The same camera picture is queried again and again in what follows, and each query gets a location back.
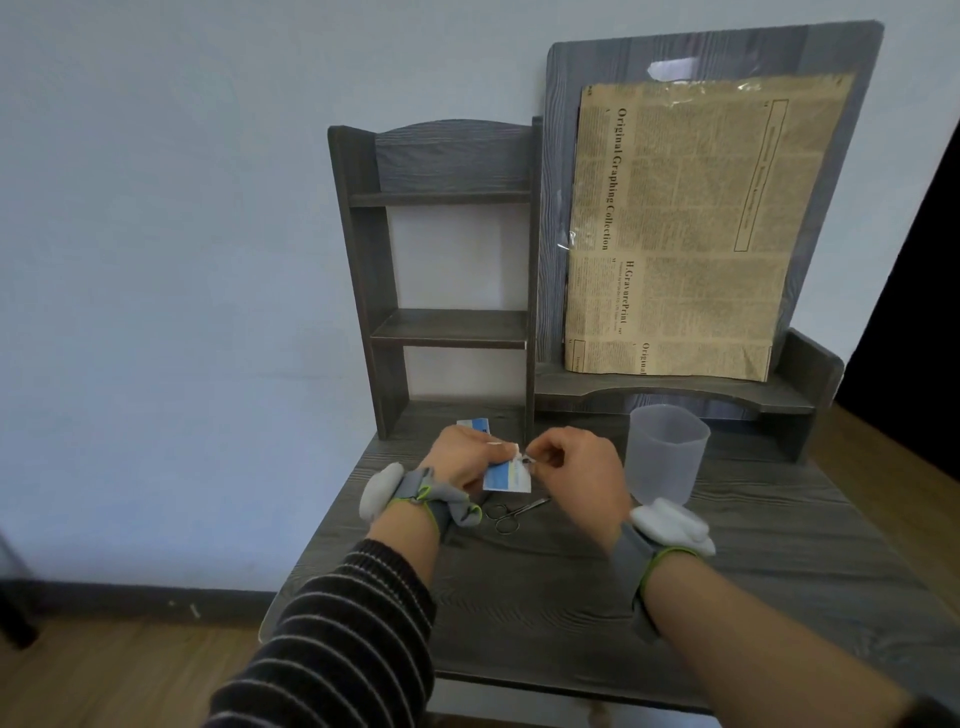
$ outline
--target bandage package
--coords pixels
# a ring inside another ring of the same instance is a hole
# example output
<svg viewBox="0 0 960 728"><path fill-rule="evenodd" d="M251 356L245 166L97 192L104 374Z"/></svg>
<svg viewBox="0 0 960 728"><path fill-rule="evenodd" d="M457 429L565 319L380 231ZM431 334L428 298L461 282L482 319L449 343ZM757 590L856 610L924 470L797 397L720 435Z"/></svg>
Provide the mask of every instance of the bandage package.
<svg viewBox="0 0 960 728"><path fill-rule="evenodd" d="M458 420L457 425L471 427L490 434L490 423L486 417L478 417L474 420ZM485 491L508 491L510 493L530 493L530 472L527 470L523 454L518 452L513 460L499 465L491 465L487 468L487 474L483 478L483 489Z"/></svg>

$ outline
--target scissors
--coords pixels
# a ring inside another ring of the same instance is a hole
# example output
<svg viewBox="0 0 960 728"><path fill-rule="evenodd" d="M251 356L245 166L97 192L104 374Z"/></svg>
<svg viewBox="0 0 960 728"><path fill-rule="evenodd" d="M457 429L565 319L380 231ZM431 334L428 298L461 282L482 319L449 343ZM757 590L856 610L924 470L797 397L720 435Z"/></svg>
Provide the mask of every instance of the scissors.
<svg viewBox="0 0 960 728"><path fill-rule="evenodd" d="M496 529L497 533L499 533L501 536L509 536L512 533L516 533L516 530L520 528L520 523L516 519L517 516L549 502L550 496L542 497L540 500L535 500L532 503L521 505L519 508L515 508L512 511L509 510L503 503L494 503L493 505L487 506L484 509L484 513L487 514L487 518L493 521L493 527Z"/></svg>

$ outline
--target right hand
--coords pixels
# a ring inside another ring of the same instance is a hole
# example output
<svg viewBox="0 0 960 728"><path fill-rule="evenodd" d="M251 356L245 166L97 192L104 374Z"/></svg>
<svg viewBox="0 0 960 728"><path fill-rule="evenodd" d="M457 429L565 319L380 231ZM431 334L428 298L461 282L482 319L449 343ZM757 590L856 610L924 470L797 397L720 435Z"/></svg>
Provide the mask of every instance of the right hand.
<svg viewBox="0 0 960 728"><path fill-rule="evenodd" d="M553 427L530 443L532 473L560 507L608 553L634 507L610 440L576 427Z"/></svg>

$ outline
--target black striped sweater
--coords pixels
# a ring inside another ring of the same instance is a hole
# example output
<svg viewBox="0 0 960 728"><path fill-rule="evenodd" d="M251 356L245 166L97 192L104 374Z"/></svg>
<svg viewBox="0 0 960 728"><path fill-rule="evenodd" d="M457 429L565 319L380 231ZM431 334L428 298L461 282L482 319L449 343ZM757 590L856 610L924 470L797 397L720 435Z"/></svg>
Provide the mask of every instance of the black striped sweater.
<svg viewBox="0 0 960 728"><path fill-rule="evenodd" d="M437 608L413 568L361 541L311 579L250 664L210 698L207 728L415 726L433 692L427 641ZM919 700L899 728L957 728Z"/></svg>

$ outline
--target chair leg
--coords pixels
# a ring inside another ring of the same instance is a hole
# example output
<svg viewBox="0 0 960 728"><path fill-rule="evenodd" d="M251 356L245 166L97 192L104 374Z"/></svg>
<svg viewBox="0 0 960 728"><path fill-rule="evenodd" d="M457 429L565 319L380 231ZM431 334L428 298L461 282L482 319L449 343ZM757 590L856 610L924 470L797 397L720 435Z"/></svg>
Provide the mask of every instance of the chair leg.
<svg viewBox="0 0 960 728"><path fill-rule="evenodd" d="M39 636L36 628L3 593L0 593L0 630L17 649L26 649Z"/></svg>

